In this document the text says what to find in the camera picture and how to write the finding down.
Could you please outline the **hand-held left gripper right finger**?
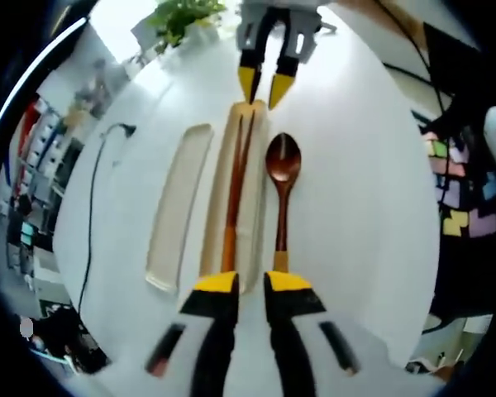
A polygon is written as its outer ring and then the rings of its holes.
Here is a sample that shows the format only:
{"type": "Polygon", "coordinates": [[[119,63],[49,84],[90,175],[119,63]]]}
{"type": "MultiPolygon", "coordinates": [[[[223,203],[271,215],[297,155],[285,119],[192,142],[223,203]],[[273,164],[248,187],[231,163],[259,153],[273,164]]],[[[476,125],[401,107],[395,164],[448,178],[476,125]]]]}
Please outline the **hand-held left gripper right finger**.
{"type": "Polygon", "coordinates": [[[268,271],[264,275],[264,290],[270,344],[283,395],[314,396],[317,385],[313,359],[294,319],[324,314],[326,308],[312,285],[299,275],[268,271]]]}

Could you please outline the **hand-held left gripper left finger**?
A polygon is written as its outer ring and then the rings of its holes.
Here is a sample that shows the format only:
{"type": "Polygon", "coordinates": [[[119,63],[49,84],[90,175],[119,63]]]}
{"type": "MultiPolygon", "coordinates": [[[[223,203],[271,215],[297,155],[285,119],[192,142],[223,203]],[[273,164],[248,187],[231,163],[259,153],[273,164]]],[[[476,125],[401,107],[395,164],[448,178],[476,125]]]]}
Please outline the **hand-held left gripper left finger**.
{"type": "Polygon", "coordinates": [[[202,278],[159,338],[143,367],[127,370],[131,396],[222,396],[239,312],[235,271],[202,278]]]}

